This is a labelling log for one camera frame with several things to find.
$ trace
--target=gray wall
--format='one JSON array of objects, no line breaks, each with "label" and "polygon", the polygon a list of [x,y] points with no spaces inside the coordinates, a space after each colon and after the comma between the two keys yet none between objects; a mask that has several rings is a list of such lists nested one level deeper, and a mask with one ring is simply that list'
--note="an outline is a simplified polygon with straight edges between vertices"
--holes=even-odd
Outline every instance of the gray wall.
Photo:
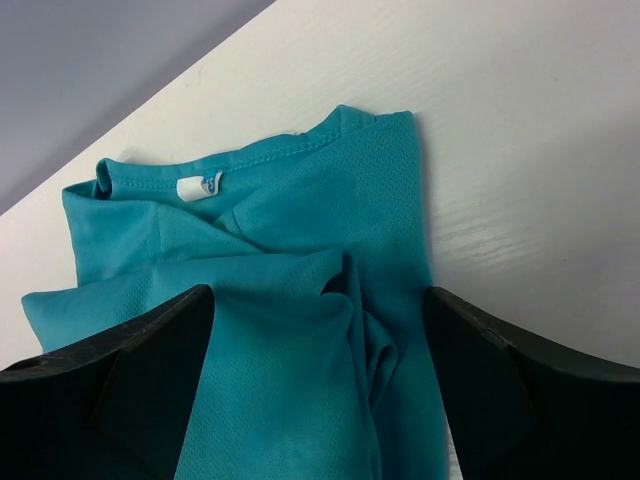
[{"label": "gray wall", "polygon": [[272,1],[2,0],[0,213]]}]

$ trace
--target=clothing label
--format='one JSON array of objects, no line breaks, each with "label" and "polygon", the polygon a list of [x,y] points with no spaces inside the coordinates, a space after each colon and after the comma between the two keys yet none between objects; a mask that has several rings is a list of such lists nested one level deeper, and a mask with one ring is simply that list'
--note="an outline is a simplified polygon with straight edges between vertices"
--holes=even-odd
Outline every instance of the clothing label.
[{"label": "clothing label", "polygon": [[220,190],[222,172],[213,176],[198,176],[179,178],[176,182],[176,192],[185,202],[194,202],[202,198],[214,197]]}]

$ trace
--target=shirt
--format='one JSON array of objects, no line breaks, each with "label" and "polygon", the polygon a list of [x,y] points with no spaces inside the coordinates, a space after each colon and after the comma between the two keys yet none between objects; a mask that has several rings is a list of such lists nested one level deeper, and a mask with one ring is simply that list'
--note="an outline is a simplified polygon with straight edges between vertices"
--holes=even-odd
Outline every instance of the shirt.
[{"label": "shirt", "polygon": [[51,351],[211,285],[177,479],[443,479],[421,198],[409,112],[339,106],[185,164],[105,159],[63,191],[78,287],[23,306]]}]

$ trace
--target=teal shirt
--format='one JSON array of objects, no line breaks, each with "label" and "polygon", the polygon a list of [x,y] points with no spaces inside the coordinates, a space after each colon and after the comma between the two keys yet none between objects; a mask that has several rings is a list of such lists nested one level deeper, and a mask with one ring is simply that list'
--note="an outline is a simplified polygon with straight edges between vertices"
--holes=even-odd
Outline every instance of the teal shirt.
[{"label": "teal shirt", "polygon": [[[102,160],[63,192],[78,288],[25,312],[51,351],[212,286],[177,479],[444,479],[420,158],[410,113],[340,106],[186,164]],[[217,195],[176,193],[218,172]]]}]

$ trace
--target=white wood grain surface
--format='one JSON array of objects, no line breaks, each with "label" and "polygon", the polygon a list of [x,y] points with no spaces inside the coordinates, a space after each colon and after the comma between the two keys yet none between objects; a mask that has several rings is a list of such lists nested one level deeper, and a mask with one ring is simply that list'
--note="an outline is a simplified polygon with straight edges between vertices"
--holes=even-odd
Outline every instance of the white wood grain surface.
[{"label": "white wood grain surface", "polygon": [[60,190],[97,160],[184,162],[338,103],[416,113],[438,284],[640,366],[639,21],[633,0],[279,0],[0,217],[0,367],[38,353],[20,297],[75,284]]}]

